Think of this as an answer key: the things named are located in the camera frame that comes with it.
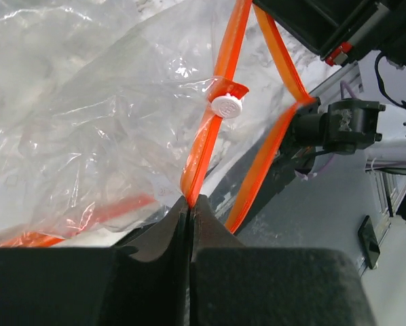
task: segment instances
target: gray surface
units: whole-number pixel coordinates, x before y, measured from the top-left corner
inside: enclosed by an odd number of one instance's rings
[[[309,181],[294,180],[239,233],[239,239],[248,246],[338,249],[360,267],[358,228],[365,215],[374,225],[383,219],[365,162],[362,151],[337,156],[325,173]]]

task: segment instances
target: white button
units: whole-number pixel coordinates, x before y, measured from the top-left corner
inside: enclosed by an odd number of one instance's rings
[[[216,115],[225,119],[238,117],[242,112],[241,100],[230,94],[218,96],[212,101],[210,107]]]

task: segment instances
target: clear plastic sheet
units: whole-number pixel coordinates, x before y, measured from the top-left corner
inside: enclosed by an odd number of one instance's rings
[[[188,0],[136,25],[36,106],[20,124],[11,175],[23,188],[23,212],[5,214],[10,231],[0,240],[23,232],[70,238],[98,226],[121,231],[174,204],[208,93],[222,82],[214,62],[233,6]],[[250,92],[242,115],[223,121],[209,170],[228,166],[295,102],[254,14],[234,81]],[[210,173],[206,180],[219,181]]]
[[[0,230],[20,229],[18,145],[30,115],[137,22],[128,0],[0,0]]]

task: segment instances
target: black rectangular object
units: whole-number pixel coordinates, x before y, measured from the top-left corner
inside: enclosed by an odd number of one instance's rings
[[[352,47],[342,65],[380,50],[391,61],[406,66],[406,0],[254,0],[254,3],[323,60],[345,44]]]
[[[0,249],[0,326],[176,325],[168,258],[143,264],[130,249]]]
[[[365,254],[366,264],[372,270],[376,267],[381,251],[370,216],[366,216],[361,223],[361,227],[358,229],[358,239]]]

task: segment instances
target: purple cable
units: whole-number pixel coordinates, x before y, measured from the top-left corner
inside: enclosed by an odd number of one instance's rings
[[[344,80],[342,80],[340,82],[340,97],[343,99],[345,99],[345,92],[344,90],[346,90],[346,92],[348,92],[348,94],[350,95],[351,98],[357,98],[357,96],[355,96],[354,91],[352,90],[352,88],[348,85],[348,83]]]

